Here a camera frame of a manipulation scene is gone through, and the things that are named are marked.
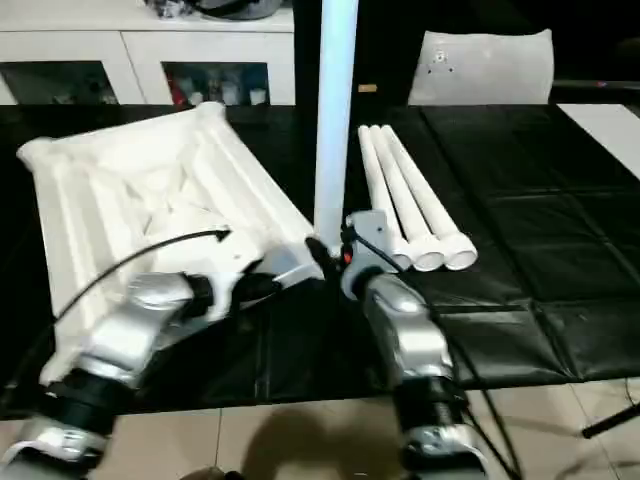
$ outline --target tile floor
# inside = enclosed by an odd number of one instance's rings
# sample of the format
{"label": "tile floor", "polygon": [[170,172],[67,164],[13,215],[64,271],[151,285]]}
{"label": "tile floor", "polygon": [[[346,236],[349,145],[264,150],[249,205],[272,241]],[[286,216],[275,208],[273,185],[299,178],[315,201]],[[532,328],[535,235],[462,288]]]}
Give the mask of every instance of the tile floor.
{"label": "tile floor", "polygon": [[[631,382],[640,399],[640,384]],[[628,405],[624,382],[493,392],[531,480],[640,480],[640,419],[592,440],[589,421]],[[477,392],[474,410],[496,429]],[[0,423],[0,447],[20,422]],[[399,479],[399,441],[386,399],[134,415],[122,419],[96,480],[178,480],[208,465],[249,480]],[[491,478],[506,477],[490,462]]]}

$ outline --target white foam packaging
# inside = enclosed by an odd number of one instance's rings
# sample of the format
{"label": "white foam packaging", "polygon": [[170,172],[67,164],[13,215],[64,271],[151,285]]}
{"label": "white foam packaging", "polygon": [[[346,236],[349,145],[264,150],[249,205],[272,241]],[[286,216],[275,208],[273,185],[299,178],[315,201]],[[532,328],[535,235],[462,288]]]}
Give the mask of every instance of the white foam packaging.
{"label": "white foam packaging", "polygon": [[[31,169],[57,314],[86,284],[157,241],[215,228],[242,232],[247,255],[285,287],[322,273],[304,245],[309,221],[226,121],[205,102],[175,114],[62,139],[39,138],[18,157]],[[175,244],[107,278],[56,325],[54,378],[137,272],[175,271],[205,258],[213,238]]]}

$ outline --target white vertical pole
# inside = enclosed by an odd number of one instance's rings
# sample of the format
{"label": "white vertical pole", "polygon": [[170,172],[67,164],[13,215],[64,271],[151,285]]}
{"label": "white vertical pole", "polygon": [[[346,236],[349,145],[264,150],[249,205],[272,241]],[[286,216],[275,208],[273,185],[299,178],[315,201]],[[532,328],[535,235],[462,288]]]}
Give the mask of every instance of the white vertical pole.
{"label": "white vertical pole", "polygon": [[323,0],[314,227],[340,246],[358,0]]}

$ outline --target white cabinet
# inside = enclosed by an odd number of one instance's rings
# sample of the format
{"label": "white cabinet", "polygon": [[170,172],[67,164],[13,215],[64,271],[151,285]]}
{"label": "white cabinet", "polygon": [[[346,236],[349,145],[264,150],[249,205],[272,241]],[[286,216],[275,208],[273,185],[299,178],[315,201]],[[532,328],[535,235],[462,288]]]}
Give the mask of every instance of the white cabinet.
{"label": "white cabinet", "polygon": [[0,104],[144,103],[119,32],[0,32]]}
{"label": "white cabinet", "polygon": [[291,8],[234,22],[142,0],[0,3],[0,104],[295,102]]}
{"label": "white cabinet", "polygon": [[147,103],[293,105],[291,32],[123,32]]}

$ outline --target black tabletop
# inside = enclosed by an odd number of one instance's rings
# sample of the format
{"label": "black tabletop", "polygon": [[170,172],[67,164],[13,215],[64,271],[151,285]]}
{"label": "black tabletop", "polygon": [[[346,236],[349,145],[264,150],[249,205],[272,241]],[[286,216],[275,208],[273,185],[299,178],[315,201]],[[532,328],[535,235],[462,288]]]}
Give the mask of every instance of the black tabletop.
{"label": "black tabletop", "polygon": [[[175,110],[0,107],[0,382],[52,318],[34,186],[16,149],[37,136]],[[230,108],[228,118],[311,220],[313,133],[295,109]],[[466,271],[409,275],[487,386],[640,375],[640,183],[603,147],[554,106],[361,112],[353,131],[363,123],[394,127],[478,248],[478,262]],[[345,207],[370,207],[355,134]],[[40,365],[51,348],[39,353]],[[17,406],[29,403],[37,369]],[[466,369],[461,376],[467,387],[477,386]],[[358,309],[308,281],[179,345],[141,392],[139,408],[360,397],[383,392],[383,385]]]}

